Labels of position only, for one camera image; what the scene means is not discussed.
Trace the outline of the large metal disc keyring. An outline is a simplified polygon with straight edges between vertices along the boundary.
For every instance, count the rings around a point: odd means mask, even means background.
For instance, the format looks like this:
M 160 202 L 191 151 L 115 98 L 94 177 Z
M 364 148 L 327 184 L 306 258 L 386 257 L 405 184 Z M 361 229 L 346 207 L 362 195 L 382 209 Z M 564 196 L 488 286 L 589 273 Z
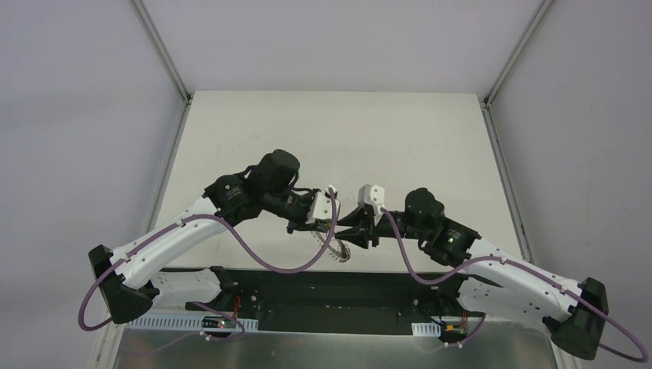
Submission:
M 311 231 L 310 234 L 317 240 L 320 248 L 324 246 L 324 242 L 326 241 L 325 233 Z M 339 263 L 346 263 L 351 260 L 351 249 L 340 240 L 331 241 L 327 246 L 327 253 Z

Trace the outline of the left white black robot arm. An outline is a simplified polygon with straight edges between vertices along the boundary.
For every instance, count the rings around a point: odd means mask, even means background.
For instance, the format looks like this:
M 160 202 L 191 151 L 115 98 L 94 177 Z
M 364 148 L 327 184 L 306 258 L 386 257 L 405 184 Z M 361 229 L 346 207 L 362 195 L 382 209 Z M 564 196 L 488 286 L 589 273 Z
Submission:
M 78 312 L 80 326 L 91 330 L 85 323 L 85 306 L 95 291 L 101 292 L 108 321 L 115 324 L 134 321 L 152 308 L 229 309 L 235 299 L 235 282 L 224 268 L 165 270 L 197 244 L 224 232 L 231 233 L 257 263 L 270 271 L 297 274 L 315 264 L 334 237 L 340 203 L 332 186 L 324 190 L 296 188 L 299 169 L 299 160 L 293 154 L 277 149 L 256 165 L 222 175 L 180 214 L 146 235 L 114 249 L 104 245 L 91 249 L 88 257 L 95 282 Z M 287 220 L 290 228 L 314 230 L 325 226 L 327 237 L 321 249 L 296 268 L 279 268 L 263 261 L 235 231 L 236 225 L 257 218 L 263 211 Z

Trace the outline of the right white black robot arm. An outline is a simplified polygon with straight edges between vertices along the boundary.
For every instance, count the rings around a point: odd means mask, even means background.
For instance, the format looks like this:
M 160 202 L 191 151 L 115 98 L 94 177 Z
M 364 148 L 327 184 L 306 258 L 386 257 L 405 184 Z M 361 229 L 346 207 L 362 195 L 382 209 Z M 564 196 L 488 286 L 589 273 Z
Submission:
M 384 206 L 384 189 L 365 185 L 358 206 L 339 219 L 338 239 L 361 248 L 381 238 L 406 240 L 457 276 L 438 284 L 437 307 L 454 315 L 470 312 L 502 317 L 546 334 L 561 350 L 583 360 L 597 356 L 605 316 L 604 284 L 576 281 L 545 271 L 507 253 L 475 230 L 444 214 L 444 205 L 426 188 L 409 192 L 403 211 Z

